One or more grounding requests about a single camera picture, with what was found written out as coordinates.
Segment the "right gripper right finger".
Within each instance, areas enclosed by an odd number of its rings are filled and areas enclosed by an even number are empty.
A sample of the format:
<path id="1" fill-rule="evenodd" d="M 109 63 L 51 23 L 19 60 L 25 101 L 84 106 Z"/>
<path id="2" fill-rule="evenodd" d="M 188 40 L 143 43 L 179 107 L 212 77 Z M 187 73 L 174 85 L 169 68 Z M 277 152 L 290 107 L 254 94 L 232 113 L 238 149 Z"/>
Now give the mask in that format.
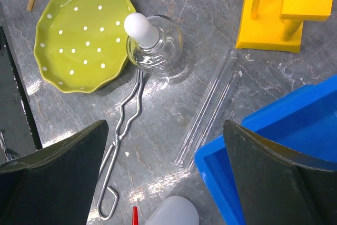
<path id="1" fill-rule="evenodd" d="M 225 146 L 246 224 L 336 224 L 336 163 L 231 121 Z"/>

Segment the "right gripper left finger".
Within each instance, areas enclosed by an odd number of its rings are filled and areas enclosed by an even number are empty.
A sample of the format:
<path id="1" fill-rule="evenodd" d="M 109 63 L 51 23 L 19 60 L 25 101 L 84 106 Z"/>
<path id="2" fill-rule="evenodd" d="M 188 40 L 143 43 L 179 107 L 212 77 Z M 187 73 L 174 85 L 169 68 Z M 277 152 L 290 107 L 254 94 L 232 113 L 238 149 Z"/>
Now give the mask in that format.
<path id="1" fill-rule="evenodd" d="M 108 131 L 99 120 L 1 164 L 1 224 L 86 224 Z"/>

